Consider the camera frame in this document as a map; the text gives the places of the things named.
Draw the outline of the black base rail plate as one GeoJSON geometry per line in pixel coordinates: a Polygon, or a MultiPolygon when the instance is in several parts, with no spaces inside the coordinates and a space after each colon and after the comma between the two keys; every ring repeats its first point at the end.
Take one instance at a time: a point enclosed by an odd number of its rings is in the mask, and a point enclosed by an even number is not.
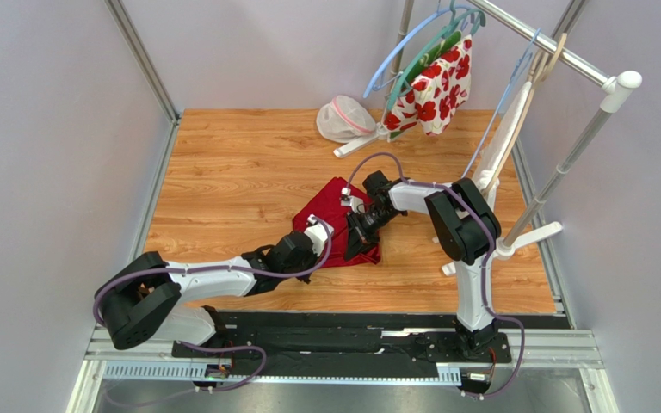
{"type": "Polygon", "coordinates": [[[289,313],[189,308],[184,319],[121,317],[108,333],[115,348],[171,342],[176,358],[229,361],[231,373],[338,378],[431,378],[436,364],[489,367],[515,360],[498,324],[464,330],[452,314],[289,313]]]}

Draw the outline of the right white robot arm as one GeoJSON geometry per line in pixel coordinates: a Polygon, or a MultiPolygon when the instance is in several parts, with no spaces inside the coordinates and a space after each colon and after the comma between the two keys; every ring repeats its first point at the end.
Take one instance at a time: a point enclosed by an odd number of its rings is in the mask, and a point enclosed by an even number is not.
{"type": "Polygon", "coordinates": [[[497,335],[497,327],[490,311],[491,282],[482,269],[501,234],[501,225],[485,197],[469,178],[449,184],[404,178],[391,181],[375,171],[363,187],[371,199],[368,206],[349,189],[341,192],[342,206],[350,209],[345,260],[378,246],[381,228],[397,216],[409,212],[428,215],[438,244],[451,259],[444,271],[457,278],[458,346],[468,353],[483,351],[497,335]]]}

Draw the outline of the teal hanger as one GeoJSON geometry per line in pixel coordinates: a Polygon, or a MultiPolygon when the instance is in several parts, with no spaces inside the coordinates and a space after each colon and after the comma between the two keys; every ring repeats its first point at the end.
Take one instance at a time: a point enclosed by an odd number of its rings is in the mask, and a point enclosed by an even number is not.
{"type": "Polygon", "coordinates": [[[406,34],[392,50],[385,63],[395,60],[420,30],[438,17],[446,14],[450,14],[449,23],[443,26],[422,47],[421,51],[411,59],[410,63],[403,70],[399,69],[386,83],[383,83],[383,86],[389,84],[389,90],[386,94],[386,111],[391,110],[399,96],[411,88],[412,80],[422,72],[426,65],[432,63],[452,46],[455,46],[463,38],[463,34],[467,29],[469,29],[468,33],[473,35],[481,27],[486,25],[486,17],[481,9],[466,5],[456,6],[454,1],[451,1],[447,9],[439,9],[406,34]]]}

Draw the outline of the light blue hanger right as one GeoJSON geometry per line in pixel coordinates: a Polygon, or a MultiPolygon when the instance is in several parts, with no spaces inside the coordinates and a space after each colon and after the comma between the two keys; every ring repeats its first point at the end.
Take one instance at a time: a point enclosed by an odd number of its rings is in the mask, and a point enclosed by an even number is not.
{"type": "Polygon", "coordinates": [[[493,112],[493,115],[491,116],[491,119],[489,120],[489,123],[488,123],[488,125],[485,129],[485,132],[484,132],[482,138],[479,140],[479,143],[478,143],[474,153],[472,154],[472,156],[471,156],[471,158],[468,162],[468,165],[466,166],[463,174],[461,175],[462,177],[467,177],[468,176],[469,171],[473,167],[474,161],[478,158],[479,153],[483,149],[483,145],[484,145],[485,141],[487,140],[487,138],[489,136],[489,133],[490,133],[492,127],[493,127],[494,121],[497,119],[499,113],[501,112],[501,109],[503,108],[503,105],[507,102],[507,99],[508,99],[510,93],[512,92],[512,90],[516,86],[519,78],[523,74],[523,71],[529,67],[529,65],[531,63],[531,60],[534,56],[534,53],[531,51],[531,48],[532,48],[534,42],[538,39],[538,37],[540,35],[540,32],[541,32],[541,28],[537,28],[534,31],[534,34],[532,35],[527,47],[524,49],[524,53],[516,61],[514,69],[511,72],[509,81],[508,81],[505,89],[503,90],[501,98],[500,98],[500,100],[499,100],[499,102],[498,102],[498,104],[497,104],[497,106],[496,106],[496,108],[493,112]]]}

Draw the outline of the white towel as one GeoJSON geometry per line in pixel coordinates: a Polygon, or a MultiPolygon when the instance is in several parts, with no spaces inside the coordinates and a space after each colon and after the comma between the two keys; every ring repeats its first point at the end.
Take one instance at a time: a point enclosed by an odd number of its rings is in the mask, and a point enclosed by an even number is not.
{"type": "Polygon", "coordinates": [[[513,97],[493,137],[481,151],[479,164],[473,173],[473,182],[491,209],[494,209],[496,202],[498,177],[516,140],[516,127],[531,88],[532,83],[527,81],[513,97]]]}

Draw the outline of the wooden hanger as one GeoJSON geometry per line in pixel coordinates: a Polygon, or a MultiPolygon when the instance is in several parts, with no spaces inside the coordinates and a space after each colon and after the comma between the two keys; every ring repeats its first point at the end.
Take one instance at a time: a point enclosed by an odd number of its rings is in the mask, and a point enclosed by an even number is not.
{"type": "Polygon", "coordinates": [[[522,130],[524,121],[526,120],[526,116],[528,114],[529,108],[531,106],[531,102],[534,100],[534,93],[537,89],[538,86],[540,86],[548,77],[549,73],[553,70],[553,67],[556,65],[560,55],[562,54],[564,50],[564,46],[567,40],[568,33],[564,32],[560,35],[557,43],[556,43],[556,48],[554,55],[549,55],[548,53],[539,50],[538,52],[534,53],[534,56],[531,60],[531,63],[528,67],[528,74],[526,81],[529,81],[532,83],[532,88],[529,93],[528,99],[525,103],[525,108],[522,112],[521,119],[519,120],[519,123],[516,127],[516,140],[520,134],[520,131],[522,130]]]}

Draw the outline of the light blue hanger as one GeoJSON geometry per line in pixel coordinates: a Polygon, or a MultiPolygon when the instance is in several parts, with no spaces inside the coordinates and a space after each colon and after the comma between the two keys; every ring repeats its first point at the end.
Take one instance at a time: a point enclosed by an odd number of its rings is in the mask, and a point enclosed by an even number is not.
{"type": "Polygon", "coordinates": [[[390,108],[392,100],[402,93],[403,87],[409,83],[408,76],[413,66],[419,63],[425,54],[442,45],[447,38],[458,32],[475,34],[485,25],[485,18],[480,15],[481,9],[469,4],[457,5],[454,1],[439,1],[432,14],[412,27],[414,4],[413,1],[404,2],[397,43],[381,62],[362,93],[362,97],[367,99],[373,93],[382,91],[385,108],[390,108]],[[448,22],[440,26],[436,32],[430,33],[425,44],[417,49],[409,45],[410,43],[416,45],[418,43],[416,37],[424,33],[431,23],[443,17],[448,18],[448,22]]]}
{"type": "Polygon", "coordinates": [[[474,161],[478,158],[479,153],[483,149],[483,145],[484,145],[485,141],[487,140],[487,138],[489,136],[489,133],[490,133],[492,127],[493,127],[494,121],[497,119],[499,113],[501,112],[501,109],[503,108],[503,105],[507,102],[507,99],[508,99],[510,93],[512,92],[512,90],[516,86],[519,78],[523,74],[523,71],[529,67],[529,65],[531,63],[531,60],[534,56],[534,53],[531,51],[531,48],[532,48],[534,42],[538,39],[538,37],[540,35],[540,32],[541,32],[541,28],[537,28],[534,31],[534,34],[532,35],[527,47],[524,49],[524,53],[516,61],[514,69],[511,72],[509,81],[508,81],[505,89],[503,90],[501,98],[500,98],[500,100],[499,100],[499,102],[498,102],[498,104],[497,104],[497,106],[496,106],[496,108],[493,112],[493,115],[491,116],[491,119],[489,120],[489,123],[488,123],[488,125],[485,129],[485,132],[484,132],[482,138],[479,140],[479,143],[478,143],[474,153],[472,154],[472,156],[471,156],[471,158],[468,162],[468,165],[466,166],[463,174],[461,175],[462,177],[467,177],[468,176],[469,171],[473,167],[474,161]]]}

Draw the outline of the white metal clothes rack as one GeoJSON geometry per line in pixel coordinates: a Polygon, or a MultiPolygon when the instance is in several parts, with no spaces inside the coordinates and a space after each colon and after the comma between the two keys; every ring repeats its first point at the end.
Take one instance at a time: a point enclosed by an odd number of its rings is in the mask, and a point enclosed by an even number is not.
{"type": "Polygon", "coordinates": [[[650,62],[661,53],[661,1],[595,1],[563,51],[604,69],[611,84],[596,91],[563,68],[537,87],[521,133],[538,192],[499,243],[511,249],[544,212],[571,288],[640,280],[650,269],[649,206],[640,198],[658,117],[650,62]]]}

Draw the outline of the light blue hanger left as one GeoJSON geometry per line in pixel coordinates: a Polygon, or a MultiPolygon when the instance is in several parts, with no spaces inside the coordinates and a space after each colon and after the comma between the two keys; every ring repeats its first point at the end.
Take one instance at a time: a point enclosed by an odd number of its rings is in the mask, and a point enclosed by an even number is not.
{"type": "Polygon", "coordinates": [[[469,4],[457,5],[454,1],[439,1],[432,14],[412,27],[414,4],[413,1],[404,2],[397,43],[381,62],[362,93],[362,97],[367,99],[373,93],[382,91],[385,108],[390,108],[392,100],[402,93],[403,87],[409,83],[408,76],[413,66],[419,63],[425,54],[442,45],[447,38],[458,32],[475,34],[485,25],[485,18],[480,15],[481,9],[469,4]],[[425,44],[417,49],[409,45],[410,43],[416,45],[418,43],[416,37],[424,33],[431,23],[443,17],[448,18],[448,22],[440,26],[436,32],[430,33],[425,44]]]}

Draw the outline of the dark red cloth napkin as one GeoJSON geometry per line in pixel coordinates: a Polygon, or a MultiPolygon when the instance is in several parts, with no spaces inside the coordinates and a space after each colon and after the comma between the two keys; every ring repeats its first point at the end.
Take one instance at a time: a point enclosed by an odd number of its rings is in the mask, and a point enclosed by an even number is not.
{"type": "Polygon", "coordinates": [[[362,252],[349,261],[344,258],[349,243],[346,214],[350,211],[350,208],[341,204],[341,195],[347,183],[342,177],[331,178],[292,219],[293,229],[296,231],[303,231],[306,228],[307,219],[311,214],[321,218],[333,228],[330,257],[323,268],[349,267],[362,264],[376,265],[381,261],[379,245],[368,252],[362,252]]]}

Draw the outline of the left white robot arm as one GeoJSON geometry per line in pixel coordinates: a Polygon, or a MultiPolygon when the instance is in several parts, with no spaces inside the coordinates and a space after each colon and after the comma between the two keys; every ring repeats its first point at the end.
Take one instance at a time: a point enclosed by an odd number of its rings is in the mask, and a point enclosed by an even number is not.
{"type": "Polygon", "coordinates": [[[329,257],[331,234],[316,224],[223,262],[170,262],[145,252],[97,289],[93,315],[118,350],[151,338],[203,344],[218,321],[189,302],[268,293],[287,279],[307,282],[329,257]]]}

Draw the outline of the red floral cloth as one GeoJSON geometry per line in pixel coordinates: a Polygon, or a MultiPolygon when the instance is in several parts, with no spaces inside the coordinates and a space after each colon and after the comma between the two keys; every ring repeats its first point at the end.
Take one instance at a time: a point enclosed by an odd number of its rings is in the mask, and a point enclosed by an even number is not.
{"type": "Polygon", "coordinates": [[[416,126],[428,136],[447,129],[456,110],[471,95],[472,53],[473,37],[463,35],[412,80],[411,88],[399,96],[383,119],[390,141],[416,126]]]}

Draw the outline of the white mesh laundry bag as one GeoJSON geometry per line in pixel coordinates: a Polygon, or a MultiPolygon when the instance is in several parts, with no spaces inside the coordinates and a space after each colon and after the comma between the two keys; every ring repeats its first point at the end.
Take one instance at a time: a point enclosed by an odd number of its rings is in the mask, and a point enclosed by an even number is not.
{"type": "Polygon", "coordinates": [[[344,144],[375,133],[377,123],[356,99],[338,95],[319,109],[316,128],[323,138],[344,144]]]}

